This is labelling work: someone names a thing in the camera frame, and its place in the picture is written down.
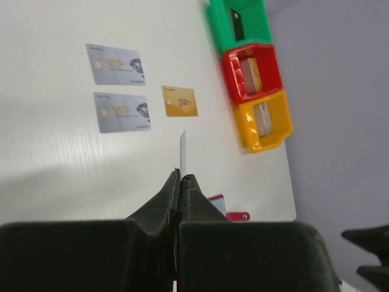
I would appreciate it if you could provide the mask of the red leather card holder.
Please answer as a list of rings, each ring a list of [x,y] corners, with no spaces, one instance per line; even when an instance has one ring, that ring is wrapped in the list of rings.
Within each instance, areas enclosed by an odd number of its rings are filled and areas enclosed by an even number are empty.
[[[232,222],[246,222],[250,220],[250,214],[248,212],[227,212],[225,199],[222,194],[208,197],[208,200]]]

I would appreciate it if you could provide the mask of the gold credit card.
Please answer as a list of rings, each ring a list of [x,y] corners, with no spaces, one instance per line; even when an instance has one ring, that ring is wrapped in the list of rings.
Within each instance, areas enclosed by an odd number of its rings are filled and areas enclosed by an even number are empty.
[[[193,89],[162,86],[162,95],[168,117],[198,116],[195,91]]]

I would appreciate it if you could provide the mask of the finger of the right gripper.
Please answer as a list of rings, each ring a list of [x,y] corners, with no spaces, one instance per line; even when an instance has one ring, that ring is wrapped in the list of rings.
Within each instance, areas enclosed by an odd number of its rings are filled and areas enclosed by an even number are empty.
[[[389,272],[387,266],[360,266],[356,273],[381,292],[389,292]]]
[[[375,228],[349,229],[341,236],[356,246],[376,255],[382,265],[388,264],[388,225]]]

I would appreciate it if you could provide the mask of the black credit card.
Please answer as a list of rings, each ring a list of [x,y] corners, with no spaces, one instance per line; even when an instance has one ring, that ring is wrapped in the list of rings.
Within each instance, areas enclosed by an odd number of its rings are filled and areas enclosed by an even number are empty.
[[[186,175],[186,131],[184,131],[180,136],[179,141],[179,169],[181,174],[181,179]]]

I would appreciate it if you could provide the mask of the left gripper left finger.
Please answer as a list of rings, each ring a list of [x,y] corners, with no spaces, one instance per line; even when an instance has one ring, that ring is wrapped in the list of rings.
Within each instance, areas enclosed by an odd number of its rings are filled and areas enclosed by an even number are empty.
[[[181,176],[119,220],[1,226],[2,291],[172,291]]]

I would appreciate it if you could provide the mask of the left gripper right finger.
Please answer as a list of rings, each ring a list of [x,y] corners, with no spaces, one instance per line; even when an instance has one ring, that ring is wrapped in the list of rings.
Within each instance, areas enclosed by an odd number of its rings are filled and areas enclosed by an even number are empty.
[[[194,175],[181,182],[178,291],[339,291],[324,240],[299,221],[229,221]]]

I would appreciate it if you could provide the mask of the white VIP card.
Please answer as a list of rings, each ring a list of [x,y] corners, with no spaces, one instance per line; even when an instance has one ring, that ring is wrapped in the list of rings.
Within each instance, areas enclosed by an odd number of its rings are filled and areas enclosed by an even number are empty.
[[[145,96],[95,92],[94,103],[101,134],[151,129]]]
[[[87,44],[86,49],[96,85],[146,85],[138,51],[96,44]]]

